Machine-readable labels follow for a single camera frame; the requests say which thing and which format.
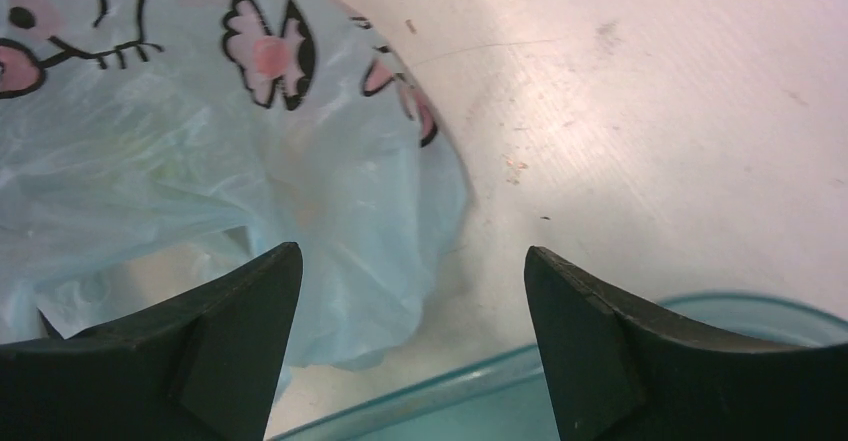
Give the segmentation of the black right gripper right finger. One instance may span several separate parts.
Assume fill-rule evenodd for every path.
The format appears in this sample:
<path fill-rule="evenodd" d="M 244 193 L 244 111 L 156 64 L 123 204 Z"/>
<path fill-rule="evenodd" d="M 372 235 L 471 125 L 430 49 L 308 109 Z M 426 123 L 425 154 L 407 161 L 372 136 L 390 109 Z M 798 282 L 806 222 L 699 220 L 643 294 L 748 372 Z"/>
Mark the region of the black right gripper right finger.
<path fill-rule="evenodd" d="M 843 440 L 847 324 L 740 292 L 655 303 L 533 246 L 524 283 L 564 440 Z"/>

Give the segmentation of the light blue plastic grocery bag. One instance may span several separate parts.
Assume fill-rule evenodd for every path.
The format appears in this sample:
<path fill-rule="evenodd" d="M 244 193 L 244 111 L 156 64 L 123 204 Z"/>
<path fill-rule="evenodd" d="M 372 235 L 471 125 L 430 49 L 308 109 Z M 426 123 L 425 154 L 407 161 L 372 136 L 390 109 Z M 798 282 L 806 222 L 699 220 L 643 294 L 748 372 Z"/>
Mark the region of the light blue plastic grocery bag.
<path fill-rule="evenodd" d="M 439 115 L 340 0 L 1 0 L 1 339 L 63 337 L 297 243 L 292 368 L 418 329 L 467 200 Z"/>

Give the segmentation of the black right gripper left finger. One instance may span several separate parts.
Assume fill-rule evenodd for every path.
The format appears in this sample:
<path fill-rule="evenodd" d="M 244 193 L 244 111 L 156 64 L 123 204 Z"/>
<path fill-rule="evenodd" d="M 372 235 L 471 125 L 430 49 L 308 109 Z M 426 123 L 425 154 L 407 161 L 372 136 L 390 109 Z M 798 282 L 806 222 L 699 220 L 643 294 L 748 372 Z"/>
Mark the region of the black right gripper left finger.
<path fill-rule="evenodd" d="M 5 440 L 260 440 L 299 298 L 301 250 L 77 335 L 1 348 Z"/>

